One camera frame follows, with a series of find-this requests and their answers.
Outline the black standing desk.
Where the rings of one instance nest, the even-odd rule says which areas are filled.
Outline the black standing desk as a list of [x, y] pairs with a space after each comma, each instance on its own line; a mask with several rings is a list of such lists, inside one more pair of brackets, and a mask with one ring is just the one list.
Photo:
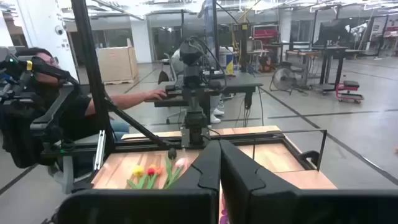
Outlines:
[[[312, 47], [311, 49], [287, 50], [283, 65], [296, 72], [297, 85], [304, 89], [315, 89], [323, 95], [335, 91], [341, 80], [345, 51], [347, 47]], [[335, 79], [329, 81], [332, 61], [336, 57], [338, 65]], [[312, 73], [315, 59], [321, 59], [320, 74]]]

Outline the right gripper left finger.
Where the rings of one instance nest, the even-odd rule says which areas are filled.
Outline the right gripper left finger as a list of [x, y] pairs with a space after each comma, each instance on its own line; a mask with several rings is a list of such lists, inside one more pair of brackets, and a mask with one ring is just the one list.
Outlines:
[[173, 183], [173, 189], [219, 190], [220, 167], [220, 142], [210, 141], [186, 171]]

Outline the red rolling stool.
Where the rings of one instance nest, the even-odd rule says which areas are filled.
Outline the red rolling stool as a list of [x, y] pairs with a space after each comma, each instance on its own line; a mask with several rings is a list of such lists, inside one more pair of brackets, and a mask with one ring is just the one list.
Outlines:
[[358, 91], [360, 85], [356, 81], [345, 80], [336, 85], [336, 98], [339, 102], [351, 100], [354, 103], [360, 104], [364, 100], [364, 96], [354, 93]]

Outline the black aluminium rig frame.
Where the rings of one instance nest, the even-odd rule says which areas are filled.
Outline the black aluminium rig frame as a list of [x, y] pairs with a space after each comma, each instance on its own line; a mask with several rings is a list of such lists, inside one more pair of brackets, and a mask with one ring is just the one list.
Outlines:
[[[265, 127], [261, 133], [251, 133], [246, 131], [244, 134], [233, 133], [222, 135], [219, 132], [208, 128], [211, 140], [204, 148], [198, 149], [181, 148], [182, 133], [179, 136], [166, 136], [163, 138], [150, 132], [138, 121], [130, 117], [124, 111], [120, 110], [111, 101], [110, 96], [104, 89], [104, 84], [101, 79], [100, 67], [95, 50], [95, 44], [92, 38], [92, 30], [86, 0], [71, 0], [71, 3], [75, 16], [77, 31], [82, 39], [83, 53], [86, 60], [86, 71], [88, 74], [90, 90], [93, 95], [95, 110], [97, 112], [97, 119], [101, 130], [105, 130], [106, 133], [106, 145], [104, 149], [103, 163], [110, 162], [112, 159], [116, 158], [118, 154], [125, 156], [150, 156], [152, 152], [163, 152], [164, 157], [166, 158], [168, 150], [175, 148], [177, 151], [177, 157], [172, 161], [172, 164], [184, 157], [186, 158], [186, 164], [184, 168], [186, 168], [188, 166], [188, 160], [196, 159], [199, 152], [207, 147], [210, 141], [219, 141], [221, 143], [222, 140], [225, 140], [229, 141], [235, 146], [252, 147], [256, 147], [260, 144], [270, 145], [281, 143], [294, 154], [294, 157], [301, 165], [304, 166], [305, 169], [311, 168], [311, 164], [309, 161], [307, 161], [305, 155], [299, 152], [293, 143], [287, 139], [285, 133], [276, 129], [272, 130], [271, 128]], [[134, 137], [131, 141], [115, 140], [113, 136], [114, 132], [109, 121], [110, 111], [115, 112], [120, 118], [136, 128], [142, 135], [140, 137]], [[167, 179], [165, 164], [163, 167], [164, 171], [160, 176], [164, 176], [165, 179], [162, 182], [162, 185], [164, 185]], [[92, 186], [99, 186], [100, 178], [104, 177], [105, 168], [106, 167], [103, 164], [99, 171], [93, 170], [93, 173], [90, 177], [90, 184]]]

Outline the grey floor fan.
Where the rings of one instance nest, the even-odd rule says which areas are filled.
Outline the grey floor fan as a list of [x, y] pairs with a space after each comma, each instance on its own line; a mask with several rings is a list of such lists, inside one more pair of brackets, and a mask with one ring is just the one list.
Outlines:
[[289, 68], [281, 67], [273, 73], [269, 90], [284, 91], [291, 94], [294, 83], [295, 76], [293, 71], [291, 71]]

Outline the plain yellow tulip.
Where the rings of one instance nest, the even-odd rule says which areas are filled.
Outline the plain yellow tulip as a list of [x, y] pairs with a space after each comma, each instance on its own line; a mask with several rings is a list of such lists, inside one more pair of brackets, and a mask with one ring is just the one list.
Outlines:
[[132, 177], [127, 180], [127, 184], [132, 189], [141, 189], [145, 184], [146, 178], [147, 174], [144, 170], [144, 167], [136, 165], [133, 168]]

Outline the large plywood crate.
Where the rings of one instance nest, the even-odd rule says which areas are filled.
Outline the large plywood crate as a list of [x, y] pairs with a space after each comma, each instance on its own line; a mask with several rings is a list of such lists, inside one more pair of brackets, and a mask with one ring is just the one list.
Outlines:
[[111, 47], [96, 50], [104, 83], [132, 82], [138, 76], [134, 47]]

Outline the black tulip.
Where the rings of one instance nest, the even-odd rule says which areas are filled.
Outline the black tulip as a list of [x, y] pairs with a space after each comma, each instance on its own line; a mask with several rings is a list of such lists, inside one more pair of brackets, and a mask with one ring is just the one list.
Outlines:
[[172, 177], [172, 161], [177, 157], [177, 151], [175, 148], [171, 148], [167, 152], [167, 157], [165, 158], [165, 170], [167, 173], [167, 179], [164, 184], [164, 189], [166, 189], [170, 183]]

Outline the silver aluminium bracket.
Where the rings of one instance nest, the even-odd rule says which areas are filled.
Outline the silver aluminium bracket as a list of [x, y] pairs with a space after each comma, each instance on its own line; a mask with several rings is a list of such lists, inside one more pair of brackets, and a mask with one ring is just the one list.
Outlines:
[[105, 133], [105, 130], [101, 130], [98, 135], [97, 149], [96, 149], [96, 154], [95, 154], [95, 160], [93, 163], [94, 171], [99, 171], [103, 165], [105, 145], [106, 145], [106, 133]]

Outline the person's hand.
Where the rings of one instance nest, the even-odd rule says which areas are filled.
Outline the person's hand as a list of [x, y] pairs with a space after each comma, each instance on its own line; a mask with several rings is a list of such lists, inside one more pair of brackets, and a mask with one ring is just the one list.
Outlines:
[[167, 98], [167, 94], [166, 91], [164, 89], [155, 89], [155, 90], [151, 90], [148, 91], [146, 93], [146, 97], [145, 100], [149, 101], [149, 100], [163, 100]]

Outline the pink tulip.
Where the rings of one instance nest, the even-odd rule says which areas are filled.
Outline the pink tulip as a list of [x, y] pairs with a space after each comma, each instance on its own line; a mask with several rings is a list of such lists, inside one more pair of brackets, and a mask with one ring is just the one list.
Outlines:
[[180, 158], [174, 164], [172, 164], [172, 161], [169, 158], [166, 158], [165, 162], [167, 179], [164, 183], [163, 189], [167, 189], [168, 187], [170, 187], [170, 185], [180, 177], [180, 174], [182, 173], [186, 164], [186, 158]]

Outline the red tool cabinet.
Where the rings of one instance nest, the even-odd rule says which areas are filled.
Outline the red tool cabinet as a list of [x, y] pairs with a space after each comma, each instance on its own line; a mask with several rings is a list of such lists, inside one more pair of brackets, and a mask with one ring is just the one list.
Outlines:
[[279, 43], [279, 26], [277, 24], [255, 25], [252, 28], [254, 40], [260, 40], [263, 45]]

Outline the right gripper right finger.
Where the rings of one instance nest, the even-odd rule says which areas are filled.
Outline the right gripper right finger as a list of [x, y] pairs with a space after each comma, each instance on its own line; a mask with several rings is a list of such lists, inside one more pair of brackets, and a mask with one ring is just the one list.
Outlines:
[[230, 224], [293, 224], [296, 192], [229, 141], [222, 140], [221, 185]]

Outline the blue yellow bin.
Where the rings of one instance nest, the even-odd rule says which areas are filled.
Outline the blue yellow bin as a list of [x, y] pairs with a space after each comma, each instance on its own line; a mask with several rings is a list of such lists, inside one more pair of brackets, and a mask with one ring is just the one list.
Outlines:
[[226, 54], [225, 56], [226, 59], [226, 73], [228, 75], [233, 75], [234, 74], [234, 55], [233, 54]]

